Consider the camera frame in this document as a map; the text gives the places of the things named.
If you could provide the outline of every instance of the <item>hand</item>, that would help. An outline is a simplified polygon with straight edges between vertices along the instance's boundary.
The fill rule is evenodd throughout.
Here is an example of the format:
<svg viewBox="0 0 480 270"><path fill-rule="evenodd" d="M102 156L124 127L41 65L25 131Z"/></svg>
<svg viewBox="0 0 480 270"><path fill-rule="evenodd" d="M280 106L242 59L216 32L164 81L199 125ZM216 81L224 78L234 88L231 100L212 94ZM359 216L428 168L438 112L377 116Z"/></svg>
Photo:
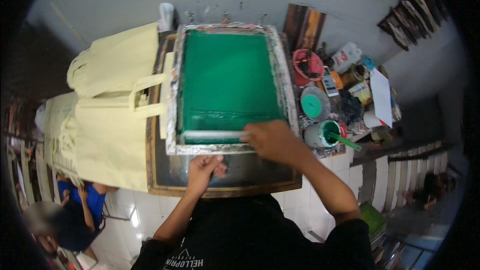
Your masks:
<svg viewBox="0 0 480 270"><path fill-rule="evenodd" d="M63 200L64 201L70 200L70 190L63 190Z"/></svg>
<svg viewBox="0 0 480 270"><path fill-rule="evenodd" d="M198 198L205 193L213 173L223 178L227 166L222 163L223 155L197 155L190 161L186 192Z"/></svg>
<svg viewBox="0 0 480 270"><path fill-rule="evenodd" d="M313 157L309 147L298 140L281 120L250 123L243 130L249 135L241 137L240 141L253 145L258 155L265 159L294 167Z"/></svg>
<svg viewBox="0 0 480 270"><path fill-rule="evenodd" d="M78 196L80 196L81 201L86 201L88 197L87 191L84 189L84 186L78 187Z"/></svg>

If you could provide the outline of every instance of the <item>white tile floor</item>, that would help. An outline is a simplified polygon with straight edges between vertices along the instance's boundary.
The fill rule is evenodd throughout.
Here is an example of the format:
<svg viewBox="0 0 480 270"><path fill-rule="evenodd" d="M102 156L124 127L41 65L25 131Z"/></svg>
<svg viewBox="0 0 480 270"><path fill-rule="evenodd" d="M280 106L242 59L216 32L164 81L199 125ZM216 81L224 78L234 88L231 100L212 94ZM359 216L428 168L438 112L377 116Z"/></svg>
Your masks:
<svg viewBox="0 0 480 270"><path fill-rule="evenodd" d="M362 186L362 167L349 168L353 153L322 159L321 162L345 182L358 198ZM291 219L303 234L316 241L308 231L326 239L335 227L335 220L327 212L315 190L304 177L302 188L272 194L279 202L285 218ZM149 195L144 192L120 189L108 199L117 208L114 213L131 215L130 221L106 219L106 227L92 243L99 263L94 270L127 270L130 261L140 253L142 240L152 237L172 212L180 198Z"/></svg>

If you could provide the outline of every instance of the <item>red bucket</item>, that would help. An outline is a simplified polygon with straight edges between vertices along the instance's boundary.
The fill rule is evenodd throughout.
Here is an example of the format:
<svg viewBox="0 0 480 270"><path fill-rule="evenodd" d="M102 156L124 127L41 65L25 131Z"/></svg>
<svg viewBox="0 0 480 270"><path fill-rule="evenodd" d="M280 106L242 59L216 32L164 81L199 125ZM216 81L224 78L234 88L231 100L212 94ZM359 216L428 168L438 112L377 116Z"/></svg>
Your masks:
<svg viewBox="0 0 480 270"><path fill-rule="evenodd" d="M298 68L297 63L295 61L306 57L307 52L308 52L308 49L297 49L296 51L293 52L292 64L293 64L293 69L295 69L295 72L294 72L295 84L298 87L305 86L310 81L321 80L325 73L324 63L315 53L312 52L310 56L310 72L318 73L320 74L320 76L318 76L317 78L309 78L307 75L303 74L302 70Z"/></svg>

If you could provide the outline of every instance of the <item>stack of tote bags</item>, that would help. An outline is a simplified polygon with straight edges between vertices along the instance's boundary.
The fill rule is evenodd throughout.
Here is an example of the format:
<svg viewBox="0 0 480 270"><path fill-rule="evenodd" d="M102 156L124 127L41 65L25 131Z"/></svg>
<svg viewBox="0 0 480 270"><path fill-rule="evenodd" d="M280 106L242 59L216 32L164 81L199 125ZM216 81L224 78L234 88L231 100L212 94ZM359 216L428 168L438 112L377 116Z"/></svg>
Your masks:
<svg viewBox="0 0 480 270"><path fill-rule="evenodd" d="M147 117L165 123L169 92L168 73L151 75L158 49L151 23L94 41L70 64L67 82L78 103L61 125L60 150L82 179L147 191ZM160 103L148 105L142 91L157 84Z"/></svg>

